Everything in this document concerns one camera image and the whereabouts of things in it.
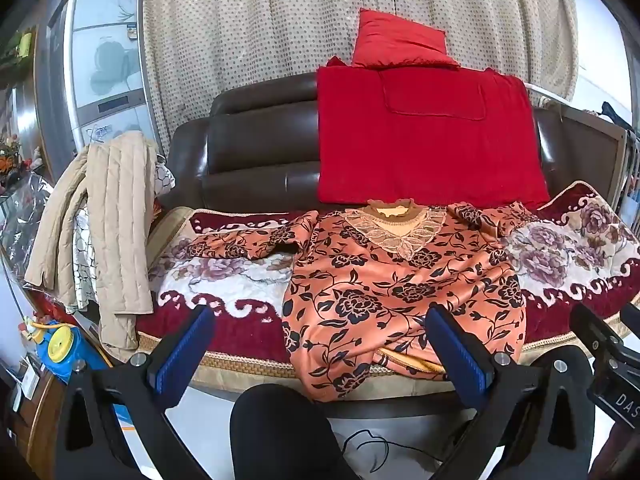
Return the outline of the silver refrigerator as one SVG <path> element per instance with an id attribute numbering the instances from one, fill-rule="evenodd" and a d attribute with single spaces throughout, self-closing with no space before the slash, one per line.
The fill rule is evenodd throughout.
<path id="1" fill-rule="evenodd" d="M 53 181 L 88 144 L 129 130 L 160 140 L 144 62 L 143 0 L 61 0 L 43 31 L 35 83 Z"/>

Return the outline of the blue yellow toy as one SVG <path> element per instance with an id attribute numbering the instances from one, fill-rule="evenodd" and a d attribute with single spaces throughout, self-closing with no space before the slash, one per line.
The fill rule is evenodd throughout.
<path id="1" fill-rule="evenodd" d="M 84 361 L 92 370 L 105 370 L 111 364 L 104 354 L 75 325 L 39 323 L 26 318 L 18 328 L 26 341 L 35 344 L 40 363 L 64 384 L 70 381 L 74 363 Z"/>

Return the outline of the dark brown leather sofa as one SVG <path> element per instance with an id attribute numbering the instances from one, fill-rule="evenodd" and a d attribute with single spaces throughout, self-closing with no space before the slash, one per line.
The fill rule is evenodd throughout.
<path id="1" fill-rule="evenodd" d="M 573 107 L 534 110 L 544 178 L 556 195 L 588 182 L 611 206 L 635 162 L 634 134 Z M 160 202 L 223 212 L 320 208 L 317 85 L 313 73 L 221 93 L 208 116 L 177 128 L 168 168 L 175 187 Z"/>

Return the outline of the person's black trouser knee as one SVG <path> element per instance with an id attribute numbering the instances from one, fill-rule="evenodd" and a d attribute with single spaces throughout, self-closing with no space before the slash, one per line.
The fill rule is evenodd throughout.
<path id="1" fill-rule="evenodd" d="M 277 384 L 244 391 L 229 422 L 237 479 L 356 479 L 320 408 Z"/>

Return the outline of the small red satin pillow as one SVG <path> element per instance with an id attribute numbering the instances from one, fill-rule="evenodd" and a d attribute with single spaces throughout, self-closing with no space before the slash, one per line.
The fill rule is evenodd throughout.
<path id="1" fill-rule="evenodd" d="M 361 9 L 352 66 L 458 68 L 446 46 L 446 32 L 395 14 Z"/>

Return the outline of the white patterned cloth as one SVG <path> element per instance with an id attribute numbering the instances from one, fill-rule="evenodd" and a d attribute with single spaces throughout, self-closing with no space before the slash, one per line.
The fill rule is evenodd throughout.
<path id="1" fill-rule="evenodd" d="M 158 198 L 169 193 L 176 185 L 175 176 L 166 166 L 166 158 L 158 155 L 154 177 L 153 219 L 160 214 Z M 73 216 L 72 270 L 74 299 L 64 306 L 67 314 L 86 312 L 89 304 L 96 304 L 96 252 L 94 251 L 87 207 L 87 196 L 81 196 Z"/>

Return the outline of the wooden side cabinet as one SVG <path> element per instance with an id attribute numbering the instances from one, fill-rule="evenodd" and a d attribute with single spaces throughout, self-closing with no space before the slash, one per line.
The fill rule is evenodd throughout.
<path id="1" fill-rule="evenodd" d="M 65 385 L 48 370 L 39 373 L 31 399 L 6 376 L 1 381 L 1 419 L 17 451 L 39 479 L 54 478 L 55 439 L 58 434 Z"/>

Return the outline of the orange black floral blouse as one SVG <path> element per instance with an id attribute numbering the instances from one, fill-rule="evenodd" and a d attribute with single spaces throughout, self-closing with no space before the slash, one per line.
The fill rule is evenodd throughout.
<path id="1" fill-rule="evenodd" d="M 275 229 L 201 234 L 188 258 L 265 258 L 290 252 L 285 349 L 316 400 L 358 388 L 374 366 L 414 378 L 444 370 L 424 320 L 448 310 L 490 352 L 517 358 L 525 306 L 504 241 L 532 215 L 521 204 L 478 209 L 405 200 L 334 212 L 311 210 Z"/>

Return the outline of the floral plush sofa blanket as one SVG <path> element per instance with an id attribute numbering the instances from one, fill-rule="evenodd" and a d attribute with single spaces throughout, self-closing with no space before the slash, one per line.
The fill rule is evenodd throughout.
<path id="1" fill-rule="evenodd" d="M 639 301 L 639 242 L 610 205 L 577 181 L 514 229 L 504 249 L 520 283 L 525 339 L 518 362 L 573 342 L 570 310 L 585 304 L 623 335 L 620 308 Z M 215 329 L 193 380 L 199 386 L 243 391 L 280 382 L 309 394 L 285 349 L 284 293 L 293 273 L 290 252 L 265 258 L 192 258 L 183 249 L 209 232 L 275 229 L 303 212 L 225 214 L 177 209 L 160 222 L 149 277 L 154 310 L 138 319 L 142 347 L 154 348 L 199 306 L 213 310 Z M 369 377 L 339 399 L 373 400 L 442 390 L 438 379 L 401 375 L 374 366 Z"/>

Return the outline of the beige dotted curtain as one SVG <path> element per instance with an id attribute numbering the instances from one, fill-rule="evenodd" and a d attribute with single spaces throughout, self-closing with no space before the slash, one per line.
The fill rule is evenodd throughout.
<path id="1" fill-rule="evenodd" d="M 363 9 L 441 29 L 463 66 L 494 68 L 570 98 L 575 0 L 143 0 L 144 62 L 160 142 L 219 93 L 349 60 Z"/>

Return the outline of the large red cushion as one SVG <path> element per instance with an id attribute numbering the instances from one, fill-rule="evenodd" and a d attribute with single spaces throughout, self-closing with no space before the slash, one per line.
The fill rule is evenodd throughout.
<path id="1" fill-rule="evenodd" d="M 323 203 L 494 208 L 549 198 L 524 84 L 495 70 L 318 69 Z"/>

